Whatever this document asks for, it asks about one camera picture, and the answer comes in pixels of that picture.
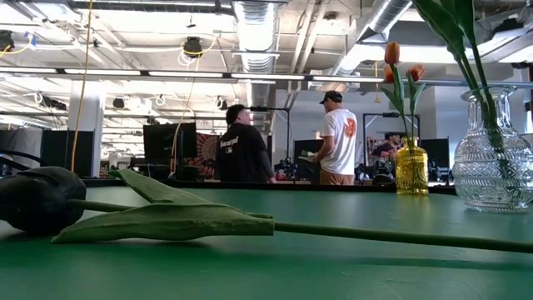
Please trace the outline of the yellow glass vase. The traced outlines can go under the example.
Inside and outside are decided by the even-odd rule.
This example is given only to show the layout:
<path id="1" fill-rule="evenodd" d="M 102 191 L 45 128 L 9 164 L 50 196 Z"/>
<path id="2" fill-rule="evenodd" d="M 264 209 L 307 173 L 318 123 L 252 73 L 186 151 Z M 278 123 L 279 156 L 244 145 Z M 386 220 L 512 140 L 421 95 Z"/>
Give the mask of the yellow glass vase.
<path id="1" fill-rule="evenodd" d="M 402 138 L 402 147 L 396 152 L 395 178 L 399 195 L 429 194 L 428 156 L 426 150 L 418 146 L 418 137 Z"/>

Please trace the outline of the clear glass vase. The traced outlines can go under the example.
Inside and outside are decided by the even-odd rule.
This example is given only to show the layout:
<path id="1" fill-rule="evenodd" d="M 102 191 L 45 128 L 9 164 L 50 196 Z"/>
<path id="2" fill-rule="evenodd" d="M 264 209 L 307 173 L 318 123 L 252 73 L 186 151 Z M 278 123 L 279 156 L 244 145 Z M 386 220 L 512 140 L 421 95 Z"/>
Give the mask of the clear glass vase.
<path id="1" fill-rule="evenodd" d="M 457 144 L 452 176 L 466 208 L 527 213 L 533 202 L 533 147 L 513 128 L 509 96 L 516 87 L 465 92 L 468 129 Z"/>

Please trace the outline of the person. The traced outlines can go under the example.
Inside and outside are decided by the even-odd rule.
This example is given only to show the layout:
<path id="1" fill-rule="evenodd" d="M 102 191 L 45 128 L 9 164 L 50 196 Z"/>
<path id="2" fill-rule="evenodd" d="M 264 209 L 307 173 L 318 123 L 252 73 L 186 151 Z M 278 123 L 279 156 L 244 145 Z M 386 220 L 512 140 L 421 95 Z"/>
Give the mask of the person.
<path id="1" fill-rule="evenodd" d="M 355 177 L 356 115 L 342 106 L 342 95 L 325 93 L 321 105 L 326 111 L 320 150 L 313 160 L 320 164 L 321 185 L 351 186 Z"/>
<path id="2" fill-rule="evenodd" d="M 370 154 L 372 166 L 391 168 L 396 160 L 396 152 L 401 147 L 401 135 L 398 132 L 385 134 L 384 143 L 378 145 Z"/>
<path id="3" fill-rule="evenodd" d="M 267 146 L 251 125 L 250 114 L 241 104 L 226 112 L 227 131 L 217 144 L 217 170 L 222 183 L 275 183 Z"/>

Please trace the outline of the black screen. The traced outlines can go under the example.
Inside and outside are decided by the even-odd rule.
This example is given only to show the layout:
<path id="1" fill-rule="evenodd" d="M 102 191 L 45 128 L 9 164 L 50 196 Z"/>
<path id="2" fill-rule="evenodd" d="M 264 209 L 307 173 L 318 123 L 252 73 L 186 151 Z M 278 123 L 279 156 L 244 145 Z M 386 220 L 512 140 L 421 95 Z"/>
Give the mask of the black screen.
<path id="1" fill-rule="evenodd" d="M 428 157 L 430 182 L 446 182 L 450 174 L 449 140 L 447 138 L 423 139 L 421 147 Z"/>
<path id="2" fill-rule="evenodd" d="M 300 181 L 309 181 L 311 185 L 320 184 L 320 165 L 316 162 L 302 159 L 302 157 L 305 157 L 304 152 L 317 153 L 321 146 L 321 139 L 296 140 L 294 142 L 296 176 Z"/>

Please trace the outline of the black monitor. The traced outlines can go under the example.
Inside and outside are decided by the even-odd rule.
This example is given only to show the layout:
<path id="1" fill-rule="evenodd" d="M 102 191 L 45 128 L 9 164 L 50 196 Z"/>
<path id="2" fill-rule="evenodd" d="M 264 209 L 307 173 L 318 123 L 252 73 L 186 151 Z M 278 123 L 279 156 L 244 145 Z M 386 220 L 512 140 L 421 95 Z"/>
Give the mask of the black monitor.
<path id="1" fill-rule="evenodd" d="M 194 122 L 154 124 L 143 126 L 144 156 L 148 163 L 169 165 L 176 158 L 197 156 L 197 127 Z"/>

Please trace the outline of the floral cloth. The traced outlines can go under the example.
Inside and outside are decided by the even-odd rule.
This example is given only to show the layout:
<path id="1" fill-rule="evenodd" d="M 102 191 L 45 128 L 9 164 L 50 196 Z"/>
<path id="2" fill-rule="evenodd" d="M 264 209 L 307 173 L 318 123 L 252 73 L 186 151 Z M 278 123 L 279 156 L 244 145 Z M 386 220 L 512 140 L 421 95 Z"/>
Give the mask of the floral cloth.
<path id="1" fill-rule="evenodd" d="M 397 146 L 388 139 L 371 140 L 368 147 L 368 164 L 375 166 L 377 163 L 393 163 L 396 161 Z"/>

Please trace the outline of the white pillar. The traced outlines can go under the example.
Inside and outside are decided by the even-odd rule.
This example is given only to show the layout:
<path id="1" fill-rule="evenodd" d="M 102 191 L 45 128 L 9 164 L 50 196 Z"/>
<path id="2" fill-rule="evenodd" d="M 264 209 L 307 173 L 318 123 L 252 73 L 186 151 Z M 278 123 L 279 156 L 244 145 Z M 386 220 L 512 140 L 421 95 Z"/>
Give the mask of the white pillar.
<path id="1" fill-rule="evenodd" d="M 74 160 L 78 131 L 94 132 L 92 176 L 100 175 L 102 152 L 103 115 L 107 91 L 102 82 L 71 81 L 68 104 L 68 130 L 74 131 L 71 169 L 74 171 Z"/>

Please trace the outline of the grey ventilation box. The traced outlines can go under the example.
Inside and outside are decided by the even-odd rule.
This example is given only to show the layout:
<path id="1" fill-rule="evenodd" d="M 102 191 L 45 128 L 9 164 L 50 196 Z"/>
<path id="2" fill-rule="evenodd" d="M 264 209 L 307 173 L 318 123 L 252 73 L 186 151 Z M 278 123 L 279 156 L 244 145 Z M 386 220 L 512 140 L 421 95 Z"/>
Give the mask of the grey ventilation box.
<path id="1" fill-rule="evenodd" d="M 444 47 L 444 40 L 436 35 L 425 22 L 398 21 L 388 34 L 389 42 L 400 45 Z"/>

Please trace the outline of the black partition panel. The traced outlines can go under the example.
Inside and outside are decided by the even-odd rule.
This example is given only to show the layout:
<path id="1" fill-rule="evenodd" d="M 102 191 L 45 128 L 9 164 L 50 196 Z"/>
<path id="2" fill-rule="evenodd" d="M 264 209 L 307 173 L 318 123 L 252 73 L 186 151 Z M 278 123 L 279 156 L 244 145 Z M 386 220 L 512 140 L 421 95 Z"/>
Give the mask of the black partition panel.
<path id="1" fill-rule="evenodd" d="M 46 166 L 71 168 L 74 134 L 71 130 L 42 132 L 41 159 Z M 80 177 L 92 176 L 93 144 L 94 132 L 77 132 L 74 172 Z"/>

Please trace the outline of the black artificial tulip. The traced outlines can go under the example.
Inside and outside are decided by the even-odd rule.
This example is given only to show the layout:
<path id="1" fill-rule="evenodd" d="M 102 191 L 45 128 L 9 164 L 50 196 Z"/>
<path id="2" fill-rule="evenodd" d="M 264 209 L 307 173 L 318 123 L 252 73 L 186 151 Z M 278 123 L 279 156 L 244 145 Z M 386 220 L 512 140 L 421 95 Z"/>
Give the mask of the black artificial tulip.
<path id="1" fill-rule="evenodd" d="M 86 199 L 87 187 L 62 167 L 36 167 L 0 178 L 0 220 L 53 243 L 129 238 L 183 242 L 211 236 L 271 236 L 274 232 L 533 253 L 532 242 L 387 232 L 276 222 L 264 213 L 209 202 L 130 170 L 111 175 L 147 200 L 129 207 Z"/>

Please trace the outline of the grey partition panel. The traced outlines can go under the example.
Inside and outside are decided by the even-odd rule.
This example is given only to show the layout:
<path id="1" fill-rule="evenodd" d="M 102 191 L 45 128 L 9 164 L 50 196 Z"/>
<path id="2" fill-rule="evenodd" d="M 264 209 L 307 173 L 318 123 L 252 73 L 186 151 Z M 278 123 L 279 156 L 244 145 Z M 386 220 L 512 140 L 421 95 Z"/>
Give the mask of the grey partition panel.
<path id="1" fill-rule="evenodd" d="M 34 157 L 41 157 L 42 130 L 33 127 L 21 127 L 13 130 L 0 130 L 0 150 L 26 153 Z M 41 164 L 31 158 L 0 152 L 0 157 L 11 159 L 30 168 L 40 167 Z"/>

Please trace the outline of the black rig frame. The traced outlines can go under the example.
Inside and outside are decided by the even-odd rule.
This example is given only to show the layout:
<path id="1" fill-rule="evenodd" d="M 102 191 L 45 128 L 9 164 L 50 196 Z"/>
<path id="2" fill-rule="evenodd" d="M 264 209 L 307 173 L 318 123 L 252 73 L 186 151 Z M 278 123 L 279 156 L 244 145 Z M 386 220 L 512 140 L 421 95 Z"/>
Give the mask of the black rig frame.
<path id="1" fill-rule="evenodd" d="M 286 107 L 267 107 L 267 106 L 251 106 L 248 108 L 251 112 L 277 112 L 281 111 L 286 114 L 286 160 L 291 160 L 290 147 L 291 147 L 291 110 Z"/>
<path id="2" fill-rule="evenodd" d="M 403 122 L 398 112 L 365 112 L 362 114 L 362 137 L 385 138 L 390 133 L 399 133 L 402 136 L 415 131 L 415 135 L 421 135 L 421 118 L 419 115 L 405 117 Z"/>

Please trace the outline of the black table frame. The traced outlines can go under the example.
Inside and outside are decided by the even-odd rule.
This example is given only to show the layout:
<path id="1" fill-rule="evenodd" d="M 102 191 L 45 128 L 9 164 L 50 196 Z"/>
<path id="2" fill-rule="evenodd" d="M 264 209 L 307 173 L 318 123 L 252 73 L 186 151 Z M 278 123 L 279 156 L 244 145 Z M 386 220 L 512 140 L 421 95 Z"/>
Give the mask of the black table frame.
<path id="1" fill-rule="evenodd" d="M 126 183 L 119 179 L 82 179 L 87 188 L 125 187 Z M 325 186 L 311 184 L 289 183 L 220 183 L 220 182 L 183 182 L 175 180 L 163 180 L 161 183 L 180 189 L 246 189 L 246 190 L 279 190 L 279 191 L 321 191 L 321 192 L 355 192 L 355 193 L 396 193 L 396 186 Z M 452 186 L 429 187 L 429 193 L 457 196 Z"/>

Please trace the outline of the ceiling light rail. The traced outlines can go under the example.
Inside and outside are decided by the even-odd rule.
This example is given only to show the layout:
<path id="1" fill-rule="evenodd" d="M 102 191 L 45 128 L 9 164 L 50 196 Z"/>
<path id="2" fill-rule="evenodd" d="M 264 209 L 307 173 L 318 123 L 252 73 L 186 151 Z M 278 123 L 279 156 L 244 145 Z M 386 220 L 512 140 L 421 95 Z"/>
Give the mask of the ceiling light rail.
<path id="1" fill-rule="evenodd" d="M 247 80 L 256 82 L 313 82 L 313 83 L 375 83 L 382 84 L 381 77 L 339 77 L 311 74 L 280 74 L 250 72 L 198 72 L 198 71 L 153 71 L 153 70 L 119 70 L 119 69 L 88 69 L 84 68 L 53 68 L 53 67 L 5 67 L 0 66 L 0 75 L 13 77 L 69 78 L 95 80 L 134 80 L 175 82 L 185 79 L 207 81 Z"/>

